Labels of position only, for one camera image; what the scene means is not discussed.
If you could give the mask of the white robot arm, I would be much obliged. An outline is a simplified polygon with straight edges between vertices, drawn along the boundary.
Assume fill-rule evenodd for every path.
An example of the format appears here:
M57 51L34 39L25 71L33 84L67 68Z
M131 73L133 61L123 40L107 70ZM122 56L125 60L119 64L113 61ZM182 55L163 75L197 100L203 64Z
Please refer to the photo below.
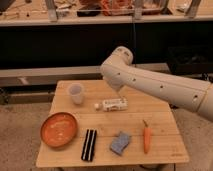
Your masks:
M213 122L213 83L139 69L132 61L132 52L118 46L101 64L100 72L112 89L129 86Z

